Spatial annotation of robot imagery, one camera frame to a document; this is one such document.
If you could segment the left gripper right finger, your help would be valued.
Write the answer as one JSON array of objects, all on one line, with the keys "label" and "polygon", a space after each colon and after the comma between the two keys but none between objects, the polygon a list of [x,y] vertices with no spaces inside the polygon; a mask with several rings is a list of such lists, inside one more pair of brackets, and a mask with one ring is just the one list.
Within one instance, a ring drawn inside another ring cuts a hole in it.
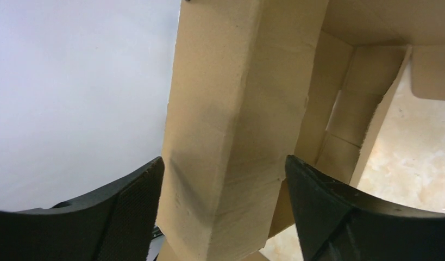
[{"label": "left gripper right finger", "polygon": [[382,200],[294,155],[285,173],[304,260],[445,260],[445,213]]}]

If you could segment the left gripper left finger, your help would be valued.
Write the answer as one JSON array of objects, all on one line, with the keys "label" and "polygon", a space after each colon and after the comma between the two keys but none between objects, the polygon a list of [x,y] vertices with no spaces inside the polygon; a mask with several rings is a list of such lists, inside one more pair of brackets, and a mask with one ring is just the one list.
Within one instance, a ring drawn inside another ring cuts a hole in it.
[{"label": "left gripper left finger", "polygon": [[156,157],[52,208],[0,211],[0,260],[146,260],[164,170]]}]

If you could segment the brown cardboard box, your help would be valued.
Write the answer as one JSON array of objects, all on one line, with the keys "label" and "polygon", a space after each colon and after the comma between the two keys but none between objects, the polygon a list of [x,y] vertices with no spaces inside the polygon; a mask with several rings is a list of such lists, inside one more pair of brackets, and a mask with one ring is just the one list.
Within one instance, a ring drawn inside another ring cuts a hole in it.
[{"label": "brown cardboard box", "polygon": [[258,260],[295,225],[289,155],[445,189],[445,1],[182,2],[159,260]]}]

